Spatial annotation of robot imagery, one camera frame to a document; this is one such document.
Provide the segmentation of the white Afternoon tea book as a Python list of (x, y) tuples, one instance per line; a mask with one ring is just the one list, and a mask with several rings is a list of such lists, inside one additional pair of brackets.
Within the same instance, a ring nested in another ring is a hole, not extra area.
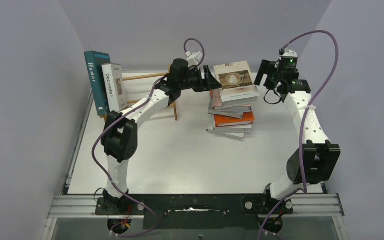
[(215, 65), (213, 69), (216, 79), (221, 84), (219, 95), (224, 108), (250, 104), (260, 96), (246, 60)]

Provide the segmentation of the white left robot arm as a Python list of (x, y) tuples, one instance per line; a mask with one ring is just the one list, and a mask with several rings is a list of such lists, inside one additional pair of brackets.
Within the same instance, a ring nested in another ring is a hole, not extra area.
[(207, 65), (203, 68), (190, 66), (188, 61), (178, 58), (170, 65), (169, 72), (153, 84), (146, 97), (121, 112), (112, 111), (100, 138), (107, 158), (108, 181), (103, 191), (104, 200), (121, 209), (128, 204), (129, 160), (138, 149), (139, 128), (147, 120), (173, 104), (182, 91), (201, 93), (221, 87)]

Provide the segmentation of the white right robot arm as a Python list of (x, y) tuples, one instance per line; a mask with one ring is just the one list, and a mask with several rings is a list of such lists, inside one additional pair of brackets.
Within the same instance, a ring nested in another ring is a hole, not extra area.
[(262, 209), (269, 214), (281, 207), (281, 199), (296, 190), (328, 181), (341, 155), (338, 144), (330, 141), (311, 103), (311, 88), (299, 78), (297, 57), (263, 59), (254, 84), (274, 91), (289, 112), (296, 127), (299, 146), (286, 164), (286, 174), (269, 185), (269, 195), (261, 199)]

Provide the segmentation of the white Decorate Furniture book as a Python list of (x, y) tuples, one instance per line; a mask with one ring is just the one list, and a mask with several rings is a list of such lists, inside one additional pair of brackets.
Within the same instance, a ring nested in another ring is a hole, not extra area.
[(120, 64), (106, 63), (101, 66), (106, 87), (109, 110), (120, 112), (128, 106), (125, 91), (122, 66)]

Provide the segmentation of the teal Humor book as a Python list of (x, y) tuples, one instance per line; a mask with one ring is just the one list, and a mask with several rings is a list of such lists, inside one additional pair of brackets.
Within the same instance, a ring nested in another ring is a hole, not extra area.
[(84, 58), (97, 115), (106, 116), (110, 112), (110, 108), (102, 66), (111, 63), (110, 56), (108, 53), (90, 50), (84, 52)]

